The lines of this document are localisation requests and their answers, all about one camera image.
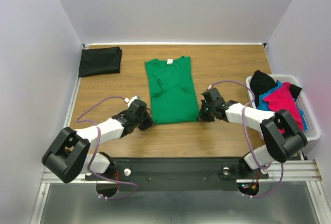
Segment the wooden tabletop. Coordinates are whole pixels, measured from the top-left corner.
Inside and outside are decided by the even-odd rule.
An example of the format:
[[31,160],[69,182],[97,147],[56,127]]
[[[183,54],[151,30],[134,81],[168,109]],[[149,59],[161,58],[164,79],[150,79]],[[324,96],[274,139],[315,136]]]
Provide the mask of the wooden tabletop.
[[[110,46],[90,46],[90,49]],[[71,128],[84,128],[88,123],[75,123],[77,117],[91,106],[111,95],[131,98],[140,95],[150,107],[147,75],[144,62],[190,56],[197,101],[206,88],[220,80],[245,83],[254,71],[270,73],[263,46],[121,46],[123,50],[120,74],[105,74],[82,78]],[[225,101],[248,101],[247,90],[233,83],[217,85]],[[104,102],[86,118],[101,123],[127,109],[120,99]],[[254,148],[263,145],[254,130],[249,131]],[[136,129],[121,139],[106,142],[100,151],[112,157],[214,157],[242,156],[249,152],[243,126],[216,120],[214,123],[179,123],[157,125],[146,131]]]

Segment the white laundry basket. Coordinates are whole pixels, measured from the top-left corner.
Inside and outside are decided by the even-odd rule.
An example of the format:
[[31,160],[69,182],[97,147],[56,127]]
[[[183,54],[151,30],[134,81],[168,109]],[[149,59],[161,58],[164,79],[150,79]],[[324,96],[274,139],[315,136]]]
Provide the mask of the white laundry basket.
[[[269,76],[272,77],[275,81],[279,80],[282,83],[289,82],[291,84],[301,87],[298,80],[292,75],[270,74]],[[252,79],[252,76],[250,76],[246,79],[246,85],[249,88],[250,88],[249,84],[250,84],[251,79]],[[248,91],[248,97],[249,97],[249,100],[253,99],[253,96],[249,91]],[[304,134],[307,137],[307,140],[308,141],[317,140],[321,136],[321,133],[317,126],[317,123],[316,123],[315,117],[312,113],[312,110],[309,106],[308,100],[306,98],[305,89],[303,89],[300,92],[295,103],[304,112],[304,118],[305,118],[305,121],[306,121],[306,124],[308,127],[308,129],[306,131],[304,131]],[[252,107],[256,109],[255,102],[252,103]]]

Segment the black cloth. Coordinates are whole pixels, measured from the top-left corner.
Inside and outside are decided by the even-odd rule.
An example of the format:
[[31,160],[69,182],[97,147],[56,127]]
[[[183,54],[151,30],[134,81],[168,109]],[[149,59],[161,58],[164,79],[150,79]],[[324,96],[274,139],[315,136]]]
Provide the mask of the black cloth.
[[259,95],[267,93],[270,89],[277,86],[275,80],[268,74],[263,73],[259,70],[254,72],[252,79],[250,80],[249,86],[255,95],[255,106],[259,105]]
[[298,98],[301,90],[302,90],[302,88],[300,88],[299,86],[296,86],[294,84],[291,84],[291,86],[290,86],[290,93],[291,93],[291,96],[294,98],[295,101]]
[[78,77],[119,73],[121,58],[119,47],[82,50]]

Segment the round knob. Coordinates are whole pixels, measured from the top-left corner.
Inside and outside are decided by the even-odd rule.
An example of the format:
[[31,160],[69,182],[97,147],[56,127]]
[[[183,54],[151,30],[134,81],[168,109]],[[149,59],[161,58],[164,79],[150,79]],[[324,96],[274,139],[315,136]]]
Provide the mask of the round knob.
[[128,168],[124,169],[124,176],[129,176],[129,175],[131,175],[131,170]]
[[227,176],[227,175],[230,174],[230,169],[229,169],[229,167],[223,167],[223,174],[224,174],[225,176]]

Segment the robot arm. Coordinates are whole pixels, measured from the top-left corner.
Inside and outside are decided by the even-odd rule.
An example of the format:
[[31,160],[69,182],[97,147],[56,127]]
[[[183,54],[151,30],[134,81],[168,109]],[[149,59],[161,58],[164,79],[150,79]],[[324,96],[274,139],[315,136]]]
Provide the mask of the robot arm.
[[[119,139],[133,132],[138,127],[141,131],[153,125],[153,120],[146,109],[146,103],[140,97],[133,97],[128,103],[128,109],[98,124],[101,131],[100,143]],[[49,168],[64,183],[74,180],[79,174],[88,172],[92,155],[87,154],[95,147],[98,139],[98,129],[90,126],[73,130],[63,128],[57,135],[50,148],[42,158],[42,163]],[[96,173],[104,173],[110,165],[110,160],[98,153],[91,164]]]
[[[246,126],[263,134],[265,145],[254,150],[256,159],[261,165],[273,161],[284,163],[304,148],[308,141],[300,130],[292,115],[286,111],[261,111],[236,101],[225,102],[216,88],[209,88],[202,93],[201,109],[198,119],[213,122],[215,118],[230,123],[243,124],[243,108],[245,108]],[[244,157],[245,163],[252,170],[258,168],[252,153]]]

